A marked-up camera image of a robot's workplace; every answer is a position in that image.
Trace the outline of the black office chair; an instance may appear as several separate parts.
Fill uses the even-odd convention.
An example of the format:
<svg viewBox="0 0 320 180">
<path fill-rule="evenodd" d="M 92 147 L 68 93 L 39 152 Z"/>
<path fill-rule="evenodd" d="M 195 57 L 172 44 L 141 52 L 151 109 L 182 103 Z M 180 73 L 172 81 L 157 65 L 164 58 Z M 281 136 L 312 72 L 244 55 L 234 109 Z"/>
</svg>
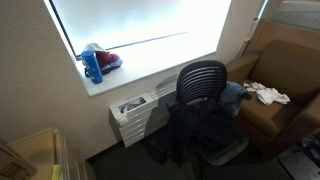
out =
<svg viewBox="0 0 320 180">
<path fill-rule="evenodd" d="M 211 100 L 219 104 L 227 81 L 227 71 L 223 63 L 214 60 L 192 63 L 180 71 L 176 83 L 176 99 L 171 102 L 179 101 L 191 105 Z M 242 97 L 243 101 L 252 99 L 248 91 Z M 235 139 L 231 144 L 217 150 L 207 150 L 201 147 L 198 152 L 188 152 L 196 153 L 211 165 L 223 165 L 239 155 L 246 149 L 249 140 L 236 122 L 237 115 L 231 116 L 235 130 Z"/>
</svg>

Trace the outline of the black garment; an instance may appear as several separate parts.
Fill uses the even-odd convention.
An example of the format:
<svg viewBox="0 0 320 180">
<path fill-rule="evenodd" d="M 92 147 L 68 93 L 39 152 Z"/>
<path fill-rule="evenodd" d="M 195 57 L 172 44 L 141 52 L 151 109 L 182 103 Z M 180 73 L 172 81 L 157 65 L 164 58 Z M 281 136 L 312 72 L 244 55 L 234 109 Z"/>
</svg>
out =
<svg viewBox="0 0 320 180">
<path fill-rule="evenodd" d="M 174 162 L 181 166 L 188 151 L 217 150 L 235 139 L 232 117 L 215 101 L 169 102 L 167 122 Z"/>
</svg>

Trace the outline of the blue denim garment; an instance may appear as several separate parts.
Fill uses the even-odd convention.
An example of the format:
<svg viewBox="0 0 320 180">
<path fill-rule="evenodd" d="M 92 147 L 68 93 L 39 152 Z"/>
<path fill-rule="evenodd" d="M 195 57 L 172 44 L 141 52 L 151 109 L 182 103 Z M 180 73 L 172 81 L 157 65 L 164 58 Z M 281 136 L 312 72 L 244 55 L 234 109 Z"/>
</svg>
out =
<svg viewBox="0 0 320 180">
<path fill-rule="evenodd" d="M 230 115 L 236 116 L 240 110 L 241 103 L 244 100 L 242 95 L 247 90 L 236 82 L 227 81 L 223 90 L 219 104 Z"/>
</svg>

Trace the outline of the brown leather sofa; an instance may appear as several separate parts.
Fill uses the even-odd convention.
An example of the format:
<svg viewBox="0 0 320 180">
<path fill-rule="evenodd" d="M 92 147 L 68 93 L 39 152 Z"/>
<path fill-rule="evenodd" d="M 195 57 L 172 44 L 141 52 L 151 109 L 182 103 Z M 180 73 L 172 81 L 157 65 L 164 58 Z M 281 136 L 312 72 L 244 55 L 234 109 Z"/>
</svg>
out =
<svg viewBox="0 0 320 180">
<path fill-rule="evenodd" d="M 320 129 L 319 50 L 275 40 L 226 68 L 230 81 L 257 82 L 290 98 L 264 105 L 252 93 L 242 103 L 237 121 L 264 156 L 274 158 Z"/>
</svg>

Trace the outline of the blue water bottle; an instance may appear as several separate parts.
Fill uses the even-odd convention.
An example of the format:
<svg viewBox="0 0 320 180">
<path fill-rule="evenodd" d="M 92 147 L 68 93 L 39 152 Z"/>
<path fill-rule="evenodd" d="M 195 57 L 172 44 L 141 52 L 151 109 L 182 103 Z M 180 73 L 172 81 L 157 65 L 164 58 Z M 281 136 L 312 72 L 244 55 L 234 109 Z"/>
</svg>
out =
<svg viewBox="0 0 320 180">
<path fill-rule="evenodd" d="M 83 51 L 81 57 L 86 66 L 87 72 L 94 84 L 99 84 L 103 81 L 102 73 L 97 62 L 95 52 L 91 50 Z"/>
</svg>

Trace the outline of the white cloth on sill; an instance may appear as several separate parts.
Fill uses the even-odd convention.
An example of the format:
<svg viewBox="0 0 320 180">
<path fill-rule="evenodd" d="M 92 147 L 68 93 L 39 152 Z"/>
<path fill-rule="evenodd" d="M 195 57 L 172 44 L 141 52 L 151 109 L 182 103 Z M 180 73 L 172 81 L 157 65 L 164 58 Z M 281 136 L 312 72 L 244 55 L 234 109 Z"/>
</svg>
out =
<svg viewBox="0 0 320 180">
<path fill-rule="evenodd" d="M 103 49 L 98 43 L 89 43 L 83 48 L 83 50 L 105 52 L 105 49 Z"/>
</svg>

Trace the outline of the white socks pile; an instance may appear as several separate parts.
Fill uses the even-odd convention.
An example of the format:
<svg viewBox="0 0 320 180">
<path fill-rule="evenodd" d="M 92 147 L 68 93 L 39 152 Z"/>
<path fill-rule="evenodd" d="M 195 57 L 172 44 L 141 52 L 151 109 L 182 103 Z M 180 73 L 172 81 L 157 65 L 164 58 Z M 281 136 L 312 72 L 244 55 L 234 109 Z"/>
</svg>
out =
<svg viewBox="0 0 320 180">
<path fill-rule="evenodd" d="M 290 98 L 286 94 L 281 94 L 275 88 L 265 87 L 261 83 L 244 82 L 243 86 L 246 88 L 247 91 L 255 92 L 258 100 L 265 105 L 271 105 L 273 102 L 280 103 L 280 104 L 288 104 L 290 102 Z"/>
</svg>

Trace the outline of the yellow sticky note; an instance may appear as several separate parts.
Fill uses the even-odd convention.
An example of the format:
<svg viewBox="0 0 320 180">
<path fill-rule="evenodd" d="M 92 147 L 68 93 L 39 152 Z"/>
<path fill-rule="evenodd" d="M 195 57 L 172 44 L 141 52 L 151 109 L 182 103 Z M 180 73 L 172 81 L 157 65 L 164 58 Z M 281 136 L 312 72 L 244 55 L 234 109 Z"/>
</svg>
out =
<svg viewBox="0 0 320 180">
<path fill-rule="evenodd" d="M 62 168 L 61 165 L 54 165 L 54 166 L 53 166 L 53 171 L 52 171 L 51 180 L 60 180 L 61 168 Z"/>
</svg>

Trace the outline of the light wooden dresser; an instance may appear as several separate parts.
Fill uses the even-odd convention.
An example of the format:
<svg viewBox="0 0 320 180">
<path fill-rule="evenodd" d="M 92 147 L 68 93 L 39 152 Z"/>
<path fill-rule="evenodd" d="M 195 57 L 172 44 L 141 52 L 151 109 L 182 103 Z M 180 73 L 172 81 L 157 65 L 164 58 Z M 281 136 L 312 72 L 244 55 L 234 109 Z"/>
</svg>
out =
<svg viewBox="0 0 320 180">
<path fill-rule="evenodd" d="M 60 180 L 96 180 L 91 165 L 58 130 L 48 128 L 8 144 L 36 168 L 31 180 L 51 180 L 54 165 L 61 165 Z"/>
</svg>

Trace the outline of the white wall heater unit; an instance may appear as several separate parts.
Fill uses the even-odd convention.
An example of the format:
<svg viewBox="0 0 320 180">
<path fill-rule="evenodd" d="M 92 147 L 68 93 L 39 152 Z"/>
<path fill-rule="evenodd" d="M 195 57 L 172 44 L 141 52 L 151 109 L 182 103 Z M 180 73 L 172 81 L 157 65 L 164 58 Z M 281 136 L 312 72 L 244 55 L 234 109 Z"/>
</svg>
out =
<svg viewBox="0 0 320 180">
<path fill-rule="evenodd" d="M 129 147 L 164 126 L 169 113 L 166 104 L 176 98 L 176 82 L 110 105 L 121 138 Z"/>
</svg>

